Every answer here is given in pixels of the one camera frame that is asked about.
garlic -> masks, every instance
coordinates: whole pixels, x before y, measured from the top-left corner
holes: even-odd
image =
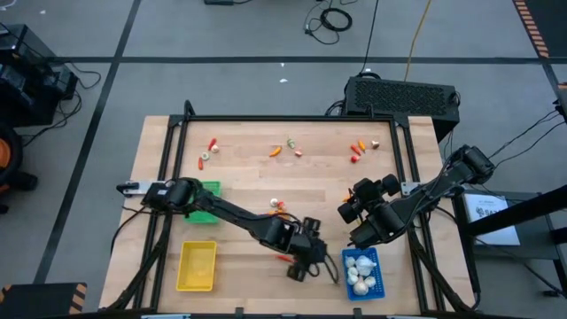
[[[358,283],[358,276],[349,276],[349,277],[346,279],[346,283],[347,283],[347,284],[350,284],[350,285],[353,285],[353,284]]]
[[[369,287],[372,288],[376,285],[376,279],[373,276],[368,276],[364,279],[364,283]]]
[[[346,257],[346,259],[345,259],[345,264],[346,264],[347,268],[354,267],[355,262],[356,262],[356,260],[353,257]]]
[[[349,269],[346,271],[346,273],[349,276],[358,276],[358,270],[356,270],[355,267],[349,267]]]
[[[365,294],[369,293],[369,287],[364,283],[363,280],[359,280],[358,282],[356,282],[356,284],[353,285],[353,292],[356,295],[364,296]]]
[[[356,270],[358,270],[359,275],[361,276],[370,276],[372,269],[377,264],[374,261],[371,261],[370,258],[366,256],[361,256],[356,260]]]

blue basket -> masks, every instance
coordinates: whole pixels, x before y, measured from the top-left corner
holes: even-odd
[[[382,281],[382,271],[380,270],[380,260],[378,259],[378,252],[376,248],[370,247],[365,250],[360,249],[343,249],[343,268],[345,269],[345,284],[346,284],[346,293],[348,294],[348,299],[351,301],[362,301],[362,300],[374,300],[374,299],[381,299],[386,296],[386,291],[384,289],[384,283]],[[369,293],[364,296],[359,296],[354,294],[353,287],[346,282],[348,278],[348,268],[346,267],[345,261],[346,257],[353,257],[358,259],[361,256],[366,256],[370,258],[371,261],[374,261],[377,265],[372,269],[370,273],[376,279],[376,285],[372,288],[369,288]]]

yellow cable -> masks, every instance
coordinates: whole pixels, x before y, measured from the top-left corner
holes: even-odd
[[[414,54],[414,46],[416,45],[417,36],[419,35],[419,30],[422,29],[423,21],[425,20],[425,16],[427,15],[427,11],[429,11],[430,4],[431,4],[431,0],[427,0],[427,5],[425,5],[425,10],[423,11],[422,19],[419,21],[419,25],[417,26],[416,34],[414,35],[414,40],[411,42],[411,48],[409,49],[408,64],[406,65],[406,75],[404,76],[404,82],[408,78],[409,65],[411,64],[411,55]]]

gray floor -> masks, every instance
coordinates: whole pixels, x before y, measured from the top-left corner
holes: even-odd
[[[0,12],[0,20],[27,23],[60,56],[111,57],[131,4],[132,0],[18,1]],[[406,57],[424,4],[382,0],[370,55]],[[201,1],[143,0],[124,56],[363,56],[373,2],[346,7],[353,15],[353,28],[334,46],[303,34],[303,20],[312,5],[307,0],[254,0],[214,7]],[[322,32],[321,36],[332,35]],[[436,0],[415,56],[533,58],[536,54],[511,1]],[[103,75],[109,69],[106,64],[79,67]],[[86,281],[86,308],[97,308],[122,203],[114,185],[130,175],[144,116],[180,113],[187,98],[199,114],[322,114],[342,98],[348,76],[360,67],[359,63],[121,64],[47,281]],[[367,68],[393,80],[401,80],[405,72],[402,64]],[[560,81],[567,81],[565,66],[554,70]],[[88,75],[83,78],[92,81]],[[454,85],[462,94],[455,147],[474,144],[489,153],[551,111],[555,100],[538,65],[414,64],[408,79]],[[12,210],[0,216],[0,240],[10,244],[3,245],[0,253],[11,258],[0,260],[0,285],[34,280],[102,87],[101,83],[81,90],[83,110],[68,126],[45,134],[26,149],[24,168],[39,175],[41,183],[34,192],[8,196]],[[497,159],[527,147],[552,126],[546,124]],[[567,171],[558,169],[567,155],[564,130],[556,129],[531,152],[503,164],[487,186],[498,191],[549,191],[564,184]],[[565,226],[567,218],[555,215],[554,222],[556,227]],[[532,265],[557,281],[550,262]],[[543,286],[512,261],[483,259],[478,268],[483,287],[480,309],[489,314],[549,318],[567,311],[564,300],[541,298]]]

black floor stripe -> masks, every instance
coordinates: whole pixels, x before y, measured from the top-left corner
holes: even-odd
[[[134,20],[136,18],[136,14],[140,7],[141,1],[142,0],[134,0],[134,2],[132,3],[130,14],[128,15],[126,25],[124,26],[124,30],[122,31],[122,35],[118,42],[118,47],[116,49],[116,52],[114,53],[113,63],[111,64],[108,75],[106,76],[105,84],[103,85],[100,97],[98,98],[95,112],[93,113],[93,116],[90,120],[85,139],[82,142],[79,158],[74,165],[74,170],[71,174],[71,180],[67,185],[65,196],[63,197],[63,202],[61,203],[61,207],[59,208],[57,219],[55,220],[55,224],[53,225],[53,230],[51,230],[51,235],[45,247],[45,251],[43,251],[42,261],[39,264],[37,272],[35,273],[34,284],[44,284],[45,280],[47,279],[47,275],[50,272],[51,263],[53,262],[53,258],[55,257],[55,252],[57,251],[57,247],[59,245],[67,217],[69,216],[74,196],[77,192],[79,182],[81,181],[85,165],[87,164],[90,148],[92,147],[93,141],[95,140],[98,124],[100,123],[100,119],[106,107],[106,100],[108,99],[114,83],[114,78],[116,77],[116,73],[118,71],[120,57],[122,56],[124,49],[126,48],[126,42],[128,41],[128,37],[130,36],[130,31],[132,30],[132,26],[134,25]]]
[[[59,62],[112,63],[108,57],[59,57]],[[551,64],[567,64],[567,58],[547,58]],[[364,57],[121,57],[120,63],[147,64],[227,64],[227,63],[363,63]],[[369,57],[369,63],[405,64],[407,57]],[[541,64],[542,58],[435,58],[414,57],[412,64],[526,65]]]

